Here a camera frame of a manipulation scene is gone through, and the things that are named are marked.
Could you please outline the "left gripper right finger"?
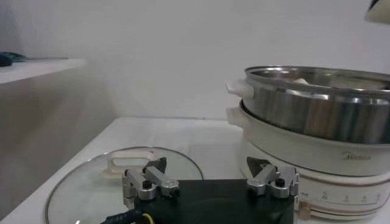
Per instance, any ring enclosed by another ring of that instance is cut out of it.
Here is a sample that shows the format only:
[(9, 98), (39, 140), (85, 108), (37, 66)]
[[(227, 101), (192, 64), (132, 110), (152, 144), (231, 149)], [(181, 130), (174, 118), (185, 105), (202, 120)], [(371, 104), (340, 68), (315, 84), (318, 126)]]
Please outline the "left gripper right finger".
[(295, 167), (275, 166), (266, 159), (247, 157), (252, 175), (247, 187), (256, 196), (271, 194), (275, 198), (296, 197), (299, 194), (299, 174)]

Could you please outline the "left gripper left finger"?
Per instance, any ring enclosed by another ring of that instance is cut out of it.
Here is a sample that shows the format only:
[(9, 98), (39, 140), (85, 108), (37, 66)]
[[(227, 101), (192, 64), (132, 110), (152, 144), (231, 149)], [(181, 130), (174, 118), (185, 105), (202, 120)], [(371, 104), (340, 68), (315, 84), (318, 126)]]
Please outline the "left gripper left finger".
[(142, 169), (126, 169), (122, 175), (123, 203), (136, 199), (151, 201), (159, 195), (168, 198), (180, 197), (179, 182), (165, 175), (167, 160), (162, 157), (149, 161)]

